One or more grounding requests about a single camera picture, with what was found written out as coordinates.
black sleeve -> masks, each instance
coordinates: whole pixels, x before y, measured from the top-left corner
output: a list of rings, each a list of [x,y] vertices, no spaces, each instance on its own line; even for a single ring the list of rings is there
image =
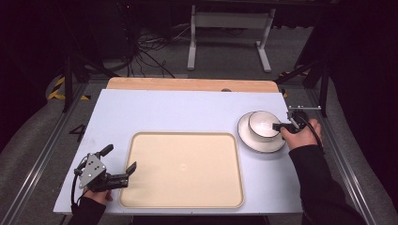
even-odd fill
[[[289,156],[300,183],[303,221],[322,225],[366,224],[362,216],[345,202],[343,189],[332,179],[328,163],[317,145],[293,149]]]
[[[106,206],[92,199],[82,197],[79,208],[68,225],[97,225],[105,212]]]

dish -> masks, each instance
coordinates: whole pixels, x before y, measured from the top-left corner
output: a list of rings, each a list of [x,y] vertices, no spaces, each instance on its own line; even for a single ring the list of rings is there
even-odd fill
[[[248,112],[240,118],[237,124],[237,133],[240,139],[252,150],[257,152],[271,153],[280,150],[285,143],[281,133],[276,135],[270,142],[259,142],[253,137],[249,128],[249,118],[253,113],[254,112]]]

beige tray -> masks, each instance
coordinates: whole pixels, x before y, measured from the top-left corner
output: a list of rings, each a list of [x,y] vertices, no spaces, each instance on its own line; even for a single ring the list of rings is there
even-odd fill
[[[235,137],[228,133],[140,132],[127,165],[137,161],[128,208],[237,208],[243,188]]]

desk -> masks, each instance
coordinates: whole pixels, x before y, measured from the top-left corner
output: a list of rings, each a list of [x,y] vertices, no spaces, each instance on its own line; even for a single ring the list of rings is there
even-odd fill
[[[122,81],[132,83],[132,85],[122,83]],[[127,86],[134,90],[116,89]],[[262,93],[238,92],[249,90],[250,86],[253,86],[253,90],[262,91]],[[190,87],[195,91],[186,91]],[[267,110],[274,113],[282,122],[287,122],[285,118],[287,108],[282,94],[277,93],[275,83],[222,80],[181,80],[178,82],[172,79],[115,78],[110,80],[107,88],[110,89],[102,90],[100,94],[84,138],[70,166],[54,207],[55,213],[70,213],[69,195],[73,169],[86,154],[99,151],[112,143],[115,146],[114,151],[101,160],[107,165],[109,173],[122,173],[129,152],[130,140],[135,133],[143,130],[215,131],[234,135],[237,140],[245,195],[244,203],[234,209],[127,209],[121,207],[118,201],[113,201],[108,204],[106,213],[116,215],[267,215],[301,212],[299,180],[288,156],[287,146],[285,145],[275,153],[260,154],[249,149],[237,134],[238,120],[245,113],[252,111]],[[150,88],[178,91],[147,91]],[[220,92],[224,88],[236,90],[236,92]],[[117,200],[119,191],[114,190],[113,193],[114,199]]]

gray floor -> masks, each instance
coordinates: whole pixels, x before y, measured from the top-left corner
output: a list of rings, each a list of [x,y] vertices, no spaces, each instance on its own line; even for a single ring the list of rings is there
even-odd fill
[[[186,36],[162,50],[149,53],[160,62],[165,60],[167,69],[180,78],[274,80],[278,77],[278,73],[292,70],[311,31],[311,29],[303,28],[271,30],[266,46],[272,67],[271,73],[265,73],[260,66],[254,42],[261,36],[261,32],[256,30],[246,30],[238,36],[232,36],[220,30],[199,32],[194,71],[186,70],[189,50],[189,41],[185,39],[188,38]],[[153,64],[148,58],[145,61]],[[135,61],[133,71],[135,76],[143,76]],[[161,69],[155,67],[143,66],[142,71],[146,76],[162,74]],[[127,71],[124,69],[117,73],[125,76]],[[6,216],[40,153],[43,149],[49,149],[48,141],[56,130],[57,123],[64,119],[65,127],[59,130],[59,140],[53,141],[51,158],[42,165],[44,170],[39,173],[38,182],[31,185],[33,191],[27,194],[26,202],[23,202],[20,207],[21,213],[15,216],[14,224],[60,223],[63,216],[53,213],[53,207],[65,175],[71,173],[69,166],[79,145],[77,135],[69,134],[69,132],[81,124],[88,124],[100,90],[106,86],[107,81],[101,78],[100,75],[93,76],[87,86],[81,87],[84,89],[84,94],[92,98],[78,100],[68,119],[65,119],[65,115],[61,113],[63,100],[49,100],[48,104],[32,116],[9,142],[0,155],[0,171],[2,172],[0,218]],[[302,89],[299,85],[301,79],[295,78],[281,86],[288,94],[285,99],[286,104],[313,106],[309,91]],[[368,166],[349,130],[332,84],[329,87],[327,112],[328,118],[324,120],[330,124],[334,141],[356,175],[364,200],[369,205],[375,221],[372,224],[398,224],[398,217],[389,196]],[[317,113],[312,113],[312,116],[319,118]],[[355,201],[351,199],[349,193],[350,188],[346,188],[346,181],[332,153],[333,140],[326,139],[324,142],[332,175],[346,190],[347,201],[355,206]],[[268,218],[272,225],[300,224],[300,215],[271,215]],[[105,216],[100,224],[128,224],[129,221],[130,217]]]

